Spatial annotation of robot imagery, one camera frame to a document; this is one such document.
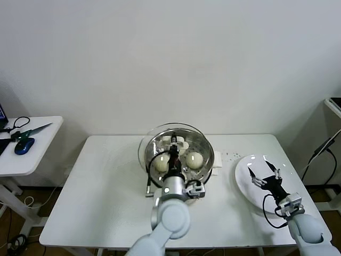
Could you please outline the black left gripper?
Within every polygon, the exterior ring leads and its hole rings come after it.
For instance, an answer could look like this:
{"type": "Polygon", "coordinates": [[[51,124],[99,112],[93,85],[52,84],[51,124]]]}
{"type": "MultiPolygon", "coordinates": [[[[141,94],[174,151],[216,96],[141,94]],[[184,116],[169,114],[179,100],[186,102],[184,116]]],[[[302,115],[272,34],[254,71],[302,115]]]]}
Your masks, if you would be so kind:
{"type": "Polygon", "coordinates": [[[171,135],[171,146],[169,149],[168,172],[167,177],[183,177],[182,164],[178,155],[177,136],[175,132],[171,135]]]}

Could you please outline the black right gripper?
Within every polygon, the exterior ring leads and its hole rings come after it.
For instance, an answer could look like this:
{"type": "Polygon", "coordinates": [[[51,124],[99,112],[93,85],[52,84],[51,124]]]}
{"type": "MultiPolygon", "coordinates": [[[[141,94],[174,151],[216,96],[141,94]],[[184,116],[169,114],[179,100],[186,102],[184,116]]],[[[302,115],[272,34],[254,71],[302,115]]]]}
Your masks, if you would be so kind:
{"type": "Polygon", "coordinates": [[[276,168],[269,161],[265,162],[267,166],[271,169],[271,171],[274,173],[274,175],[266,177],[264,179],[260,179],[255,175],[251,168],[248,168],[249,174],[251,176],[251,182],[257,187],[269,191],[274,197],[275,202],[280,203],[289,195],[282,187],[282,177],[280,174],[280,169],[276,168]]]}

